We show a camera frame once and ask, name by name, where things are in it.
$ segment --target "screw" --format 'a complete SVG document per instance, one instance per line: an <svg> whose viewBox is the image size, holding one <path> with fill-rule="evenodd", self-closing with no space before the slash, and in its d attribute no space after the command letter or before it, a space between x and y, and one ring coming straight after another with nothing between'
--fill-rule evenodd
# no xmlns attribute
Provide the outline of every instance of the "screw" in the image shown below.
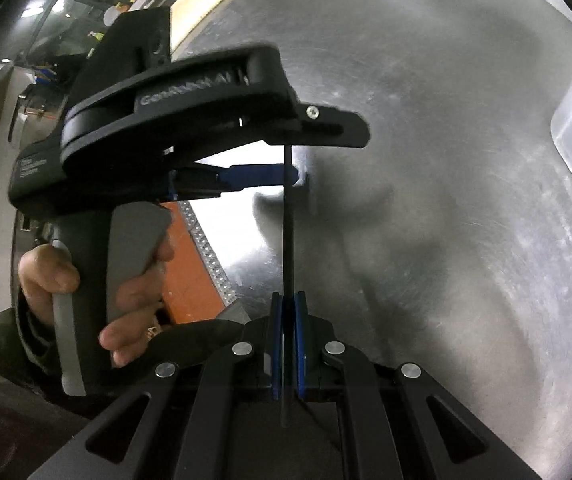
<svg viewBox="0 0 572 480"><path fill-rule="evenodd" d="M329 341L324 346L324 349L331 355L339 355L343 354L346 350L344 343L340 343L339 341Z"/></svg>
<svg viewBox="0 0 572 480"><path fill-rule="evenodd" d="M317 119L319 117L319 108L310 105L308 108L306 108L306 115L313 120Z"/></svg>
<svg viewBox="0 0 572 480"><path fill-rule="evenodd" d="M155 368L155 375L161 379L172 377L177 370L177 366L172 363L162 363Z"/></svg>
<svg viewBox="0 0 572 480"><path fill-rule="evenodd" d="M422 369L415 363L406 363L402 365L402 375L409 379L416 379L422 374Z"/></svg>
<svg viewBox="0 0 572 480"><path fill-rule="evenodd" d="M235 355L248 355L253 351L253 345L246 342L235 343L233 345L233 354Z"/></svg>

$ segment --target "orange panel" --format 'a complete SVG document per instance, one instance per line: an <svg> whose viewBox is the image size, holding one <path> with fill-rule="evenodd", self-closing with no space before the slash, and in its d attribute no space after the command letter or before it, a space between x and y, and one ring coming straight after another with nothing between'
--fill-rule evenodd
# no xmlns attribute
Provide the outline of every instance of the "orange panel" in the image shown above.
<svg viewBox="0 0 572 480"><path fill-rule="evenodd" d="M186 228L176 202L164 204L173 213L168 235L175 257L166 264L164 302L175 324L214 319L224 309L220 294Z"/></svg>

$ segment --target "ceiling light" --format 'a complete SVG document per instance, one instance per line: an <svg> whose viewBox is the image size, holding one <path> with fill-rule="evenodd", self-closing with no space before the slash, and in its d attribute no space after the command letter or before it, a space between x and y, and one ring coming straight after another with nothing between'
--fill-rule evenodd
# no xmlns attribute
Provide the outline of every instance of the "ceiling light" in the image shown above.
<svg viewBox="0 0 572 480"><path fill-rule="evenodd" d="M57 3L55 3L55 5L52 6L52 11L53 12L61 12L62 10L64 10L64 4L66 3L66 0L57 0Z"/></svg>
<svg viewBox="0 0 572 480"><path fill-rule="evenodd" d="M31 16L37 16L42 12L44 12L43 7L31 7L30 9L26 9L24 12L22 12L22 18L30 18Z"/></svg>

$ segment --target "finger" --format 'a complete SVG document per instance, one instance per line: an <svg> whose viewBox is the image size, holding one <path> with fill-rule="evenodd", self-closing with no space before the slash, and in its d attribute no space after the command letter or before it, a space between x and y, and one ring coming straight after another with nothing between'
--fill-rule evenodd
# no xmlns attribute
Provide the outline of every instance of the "finger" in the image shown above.
<svg viewBox="0 0 572 480"><path fill-rule="evenodd" d="M148 347L148 338L144 335L133 344L115 350L112 360L116 366L122 367L141 356Z"/></svg>
<svg viewBox="0 0 572 480"><path fill-rule="evenodd" d="M116 319L99 334L99 344L106 350L119 350L136 343L153 325L159 303L140 308Z"/></svg>
<svg viewBox="0 0 572 480"><path fill-rule="evenodd" d="M162 287L166 267L155 262L144 274L120 285L115 304L122 312L133 312L138 308L157 303L162 298Z"/></svg>
<svg viewBox="0 0 572 480"><path fill-rule="evenodd" d="M168 237L168 233L164 236L162 243L160 243L159 247L157 248L157 253L155 258L160 262L169 262L175 256L175 249L173 248L173 244Z"/></svg>
<svg viewBox="0 0 572 480"><path fill-rule="evenodd" d="M79 286L79 273L67 254L49 244L24 254L17 273L31 309L47 317L52 317L52 293L74 292Z"/></svg>

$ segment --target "black metal rod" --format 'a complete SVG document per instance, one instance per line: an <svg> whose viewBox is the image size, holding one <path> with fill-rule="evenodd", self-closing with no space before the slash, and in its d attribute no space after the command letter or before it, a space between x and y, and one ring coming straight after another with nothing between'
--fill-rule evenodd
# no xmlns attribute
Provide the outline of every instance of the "black metal rod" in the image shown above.
<svg viewBox="0 0 572 480"><path fill-rule="evenodd" d="M288 427L290 406L293 398L293 352L294 352L294 295L295 295L295 262L294 262L294 221L292 208L292 184L288 174L292 166L292 146L284 146L284 231L283 235L283 269L284 304L282 306L282 394L281 422L282 428Z"/></svg>

